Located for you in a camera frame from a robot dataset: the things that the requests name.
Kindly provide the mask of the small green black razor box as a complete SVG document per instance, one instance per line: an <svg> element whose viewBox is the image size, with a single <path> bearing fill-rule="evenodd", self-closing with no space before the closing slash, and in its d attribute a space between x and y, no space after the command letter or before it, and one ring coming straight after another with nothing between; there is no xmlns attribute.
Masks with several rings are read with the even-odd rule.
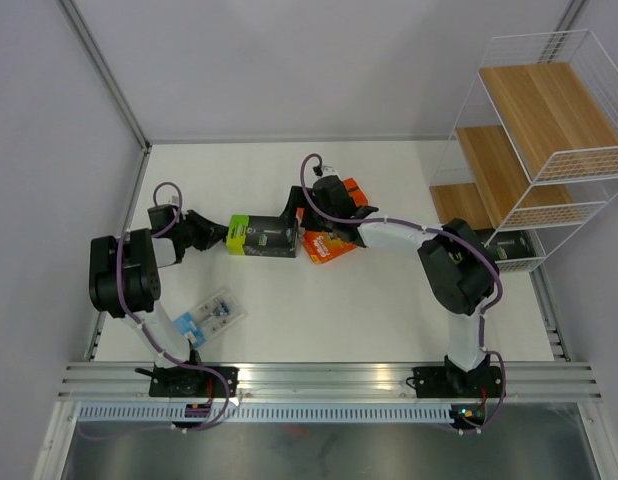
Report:
<svg viewBox="0 0 618 480"><path fill-rule="evenodd" d="M233 215L225 244L231 255L295 258L297 237L296 219Z"/></svg>

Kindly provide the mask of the large green black razor box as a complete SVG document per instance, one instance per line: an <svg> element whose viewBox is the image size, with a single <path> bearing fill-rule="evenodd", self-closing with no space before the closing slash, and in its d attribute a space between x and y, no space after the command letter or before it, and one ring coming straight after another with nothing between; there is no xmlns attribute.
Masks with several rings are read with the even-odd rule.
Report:
<svg viewBox="0 0 618 480"><path fill-rule="evenodd" d="M500 231L481 229L476 235L501 273L527 271L537 262L538 256L526 231Z"/></svg>

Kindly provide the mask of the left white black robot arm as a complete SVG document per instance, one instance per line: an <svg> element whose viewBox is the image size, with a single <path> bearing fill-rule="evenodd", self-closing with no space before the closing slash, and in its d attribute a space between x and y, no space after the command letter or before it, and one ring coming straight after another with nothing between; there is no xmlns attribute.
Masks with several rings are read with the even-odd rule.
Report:
<svg viewBox="0 0 618 480"><path fill-rule="evenodd" d="M205 251L224 241L228 228L174 205L154 206L148 214L149 229L91 241L90 300L134 328L153 354L150 369L135 370L151 380L150 396L212 400L223 382L201 366L197 348L228 327L237 309L220 294L171 319L160 304L159 269L181 263L190 248Z"/></svg>

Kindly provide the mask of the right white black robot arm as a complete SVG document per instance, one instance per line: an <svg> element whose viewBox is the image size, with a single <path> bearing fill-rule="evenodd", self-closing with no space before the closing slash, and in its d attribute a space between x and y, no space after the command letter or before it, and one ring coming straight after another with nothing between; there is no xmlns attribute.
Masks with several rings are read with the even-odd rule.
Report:
<svg viewBox="0 0 618 480"><path fill-rule="evenodd" d="M449 314L445 371L448 388L467 395L476 389L485 361L484 313L501 293L500 272L476 232L463 220L426 227L390 218L358 205L335 174L311 188L293 186L284 213L303 211L305 231L333 233L362 248L382 248L417 257L435 299Z"/></svg>

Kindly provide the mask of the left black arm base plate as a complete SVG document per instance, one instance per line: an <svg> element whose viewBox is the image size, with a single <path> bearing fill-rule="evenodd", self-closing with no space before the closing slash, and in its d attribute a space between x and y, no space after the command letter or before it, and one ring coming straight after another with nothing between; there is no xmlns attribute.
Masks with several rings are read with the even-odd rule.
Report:
<svg viewBox="0 0 618 480"><path fill-rule="evenodd" d="M169 398L224 398L227 393L220 377L226 380L229 388L229 397L235 396L238 384L236 367L212 367L215 374L200 370L172 368L158 368L151 370L135 368L134 372L151 379L149 387L150 397Z"/></svg>

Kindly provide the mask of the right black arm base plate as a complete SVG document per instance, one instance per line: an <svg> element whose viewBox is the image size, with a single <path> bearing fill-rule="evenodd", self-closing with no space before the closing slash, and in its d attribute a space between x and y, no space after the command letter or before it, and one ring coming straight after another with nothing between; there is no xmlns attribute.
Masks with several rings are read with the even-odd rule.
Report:
<svg viewBox="0 0 618 480"><path fill-rule="evenodd" d="M412 369L409 380L419 399L498 398L503 383L502 371L496 366L479 368L473 373L444 366L421 366Z"/></svg>

